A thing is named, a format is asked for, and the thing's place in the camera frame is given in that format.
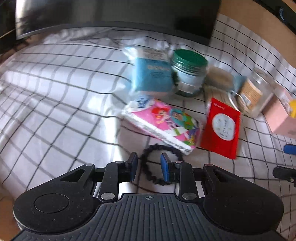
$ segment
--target brown label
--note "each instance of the brown label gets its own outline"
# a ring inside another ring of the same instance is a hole
[[[245,104],[241,98],[238,99],[238,102],[242,108],[245,108],[245,105],[247,105],[247,108],[250,111],[256,106],[262,95],[262,92],[249,79],[247,79],[240,92],[240,96],[244,99]]]

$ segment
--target plastic bag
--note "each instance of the plastic bag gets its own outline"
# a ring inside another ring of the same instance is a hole
[[[202,130],[199,121],[179,109],[146,97],[131,101],[123,116],[135,126],[188,155]]]
[[[200,147],[235,159],[239,138],[240,112],[212,98]]]
[[[164,51],[130,45],[123,52],[134,64],[130,95],[160,98],[173,91],[172,68]]]

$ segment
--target black monitor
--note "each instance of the black monitor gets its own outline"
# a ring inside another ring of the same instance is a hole
[[[221,0],[18,0],[16,34],[74,27],[125,27],[208,45]]]

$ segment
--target red wet wipes pack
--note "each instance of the red wet wipes pack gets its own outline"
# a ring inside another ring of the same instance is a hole
[[[230,159],[237,156],[240,112],[212,98],[200,146]]]

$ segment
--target blue packaged item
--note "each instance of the blue packaged item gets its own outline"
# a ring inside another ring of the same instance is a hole
[[[296,155],[296,145],[291,145],[291,144],[284,145],[283,151],[286,154]]]
[[[164,51],[126,46],[123,52],[134,64],[131,95],[145,94],[162,97],[174,89],[172,68]]]

